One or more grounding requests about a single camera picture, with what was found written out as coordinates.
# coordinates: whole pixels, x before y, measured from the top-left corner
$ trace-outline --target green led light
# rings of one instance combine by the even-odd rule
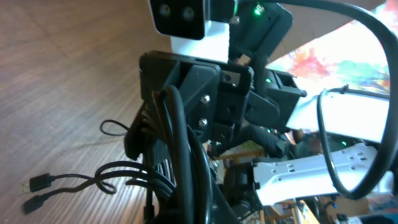
[[[257,3],[257,6],[254,8],[254,15],[255,16],[261,16],[261,14],[264,12],[264,6],[261,4]]]
[[[235,3],[235,6],[234,6],[234,16],[236,15],[237,12],[238,12],[238,4]]]
[[[254,15],[256,15],[256,16],[261,16],[261,11],[258,10],[258,9],[255,9],[255,10],[254,10]]]

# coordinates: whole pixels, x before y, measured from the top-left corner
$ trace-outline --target bolt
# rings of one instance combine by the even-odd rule
[[[233,16],[230,20],[230,24],[238,25],[241,22],[241,18],[239,16]]]
[[[200,99],[200,102],[203,104],[208,104],[210,102],[210,96],[207,94],[203,95]]]
[[[201,118],[199,120],[199,127],[204,128],[207,126],[207,120],[205,118]]]

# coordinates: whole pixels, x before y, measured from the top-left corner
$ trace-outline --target wooden floor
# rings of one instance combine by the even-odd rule
[[[22,182],[49,172],[93,175],[127,159],[123,138],[98,130],[130,125],[141,103],[138,58],[170,49],[146,0],[0,1],[0,224],[142,223],[144,189],[96,187],[50,198],[29,215]],[[52,188],[80,180],[59,180]]]

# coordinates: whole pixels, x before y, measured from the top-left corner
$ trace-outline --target white plastic part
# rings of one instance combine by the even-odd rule
[[[286,126],[290,129],[318,130],[317,95],[323,86],[306,78],[295,78],[294,81],[308,95],[300,97]],[[328,133],[373,142],[381,142],[388,107],[389,100],[351,93],[329,93],[322,101],[323,119]]]
[[[347,189],[352,190],[359,184],[376,153],[374,147],[363,143],[332,152],[340,180]],[[290,198],[337,193],[323,155],[284,162],[260,162],[253,172],[254,181],[260,183],[260,189],[256,192],[263,205],[273,205]],[[392,192],[393,188],[394,176],[389,171],[373,191]]]
[[[206,35],[202,40],[170,37],[172,52],[219,62],[228,62],[229,24],[206,21]]]

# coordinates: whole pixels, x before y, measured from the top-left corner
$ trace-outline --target colorful poster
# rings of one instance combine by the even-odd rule
[[[376,17],[398,34],[398,0],[373,10]],[[358,21],[352,21],[271,62],[267,68],[289,72],[318,82],[325,88],[341,87],[389,93],[390,78],[381,44]]]

